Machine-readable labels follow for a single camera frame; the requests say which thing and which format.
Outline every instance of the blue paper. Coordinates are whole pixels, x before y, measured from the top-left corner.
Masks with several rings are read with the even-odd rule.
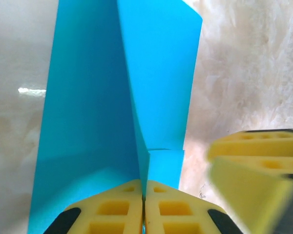
[[[29,234],[132,179],[177,186],[201,24],[181,0],[59,1]]]

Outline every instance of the white marble surface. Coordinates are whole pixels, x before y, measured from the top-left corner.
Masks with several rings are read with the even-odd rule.
[[[293,127],[293,0],[186,2],[204,25],[180,188],[228,209],[204,153],[242,129]],[[27,229],[57,4],[0,0],[0,234]]]

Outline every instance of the blue cardboard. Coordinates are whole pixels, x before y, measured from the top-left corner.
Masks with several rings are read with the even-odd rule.
[[[181,0],[59,1],[29,234],[132,179],[177,186],[201,24]]]

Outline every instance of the textured white surface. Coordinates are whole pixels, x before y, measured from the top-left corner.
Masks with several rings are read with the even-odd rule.
[[[205,177],[208,144],[293,127],[293,0],[186,2],[204,25],[180,188],[222,204]],[[27,229],[57,4],[0,0],[0,234]]]

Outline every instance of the folded blue paper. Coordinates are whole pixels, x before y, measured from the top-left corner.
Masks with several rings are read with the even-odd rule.
[[[29,234],[132,179],[178,186],[201,25],[181,0],[59,1]]]

